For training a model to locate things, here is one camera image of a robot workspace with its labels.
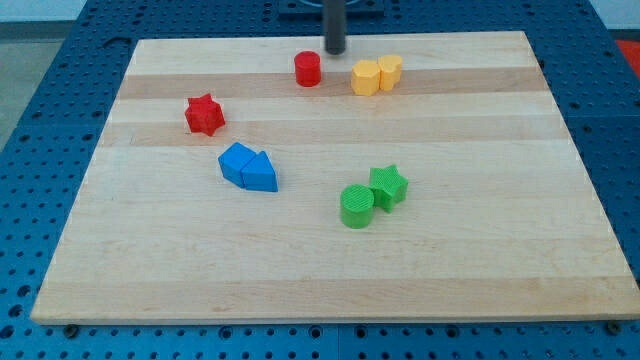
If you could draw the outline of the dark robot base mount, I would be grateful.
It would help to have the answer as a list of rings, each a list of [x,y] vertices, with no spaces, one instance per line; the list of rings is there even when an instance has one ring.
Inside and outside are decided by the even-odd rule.
[[[351,16],[382,16],[385,12],[384,0],[345,0],[346,14]],[[281,19],[316,19],[323,15],[322,0],[277,0],[278,17]]]

